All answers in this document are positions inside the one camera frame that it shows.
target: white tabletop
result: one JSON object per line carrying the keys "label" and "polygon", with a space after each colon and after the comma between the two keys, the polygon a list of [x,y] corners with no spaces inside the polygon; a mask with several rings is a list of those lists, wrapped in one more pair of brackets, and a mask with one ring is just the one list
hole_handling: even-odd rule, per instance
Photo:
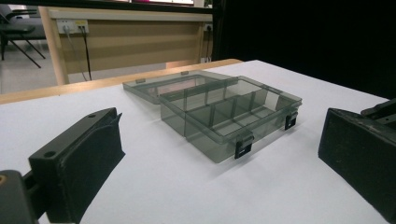
{"label": "white tabletop", "polygon": [[119,85],[0,105],[0,170],[26,174],[27,158],[48,141],[91,112],[116,107],[126,156],[81,223],[387,223],[318,158],[329,107],[360,113],[387,99],[259,61],[207,71],[303,98],[296,126],[215,164],[161,121],[157,105]]}

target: power socket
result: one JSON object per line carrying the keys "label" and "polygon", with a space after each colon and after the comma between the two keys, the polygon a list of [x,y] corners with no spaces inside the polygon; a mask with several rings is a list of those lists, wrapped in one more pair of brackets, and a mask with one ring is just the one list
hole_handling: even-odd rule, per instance
{"label": "power socket", "polygon": [[212,23],[205,23],[204,31],[213,31],[213,24]]}
{"label": "power socket", "polygon": [[68,29],[69,34],[81,34],[80,27],[84,27],[85,33],[89,32],[87,20],[57,19],[56,23],[59,34],[66,34],[64,28]]}

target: transparent plastic box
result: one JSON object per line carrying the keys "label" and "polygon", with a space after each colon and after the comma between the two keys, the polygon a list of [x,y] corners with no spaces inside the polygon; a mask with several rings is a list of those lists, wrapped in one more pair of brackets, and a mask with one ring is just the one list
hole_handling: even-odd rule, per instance
{"label": "transparent plastic box", "polygon": [[[161,104],[162,120],[213,162],[231,156],[238,159],[251,150],[254,142],[295,124],[301,98],[248,77],[205,76],[213,79],[160,93],[156,100]],[[153,83],[158,88],[161,82],[173,85],[172,79],[151,81],[148,88]],[[136,89],[143,90],[144,86],[142,83]]]}
{"label": "transparent plastic box", "polygon": [[204,85],[228,77],[202,70],[186,71],[164,77],[143,78],[133,82],[125,82],[123,88],[152,104],[159,105],[161,94]]}

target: power cord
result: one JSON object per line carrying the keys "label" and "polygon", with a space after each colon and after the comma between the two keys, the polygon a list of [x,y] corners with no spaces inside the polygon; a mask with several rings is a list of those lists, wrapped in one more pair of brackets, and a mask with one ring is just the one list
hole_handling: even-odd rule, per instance
{"label": "power cord", "polygon": [[67,39],[69,40],[70,46],[72,47],[72,50],[73,50],[73,52],[74,52],[74,55],[75,55],[76,59],[78,60],[79,70],[81,71],[81,74],[82,74],[82,76],[84,77],[84,80],[85,80],[85,81],[88,81],[87,78],[85,78],[85,74],[84,74],[84,72],[83,72],[84,70],[82,69],[81,59],[78,57],[78,54],[76,53],[76,50],[75,50],[75,48],[74,48],[72,39],[70,38],[70,30],[69,30],[70,28],[69,28],[68,26],[66,26],[66,25],[65,25],[63,28],[64,28],[64,32],[65,32],[66,35],[67,35]]}
{"label": "power cord", "polygon": [[3,94],[3,76],[0,74],[0,94]]}
{"label": "power cord", "polygon": [[210,63],[212,61],[212,57],[208,56],[209,55],[209,43],[210,43],[211,31],[212,31],[212,28],[210,26],[207,26],[207,48],[206,48],[205,63]]}
{"label": "power cord", "polygon": [[82,36],[83,36],[83,38],[84,38],[84,43],[85,43],[85,54],[87,55],[88,74],[90,75],[90,80],[92,80],[92,76],[91,76],[91,63],[90,63],[90,53],[88,52],[88,44],[87,44],[87,33],[85,32],[85,26],[79,26],[78,28],[81,30]]}

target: black curtain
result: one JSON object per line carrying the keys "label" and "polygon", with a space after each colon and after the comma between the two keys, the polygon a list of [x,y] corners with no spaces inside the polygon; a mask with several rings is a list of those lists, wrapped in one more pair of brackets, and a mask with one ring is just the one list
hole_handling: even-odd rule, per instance
{"label": "black curtain", "polygon": [[396,97],[394,4],[214,2],[220,8],[214,17],[214,60],[260,60],[358,91]]}

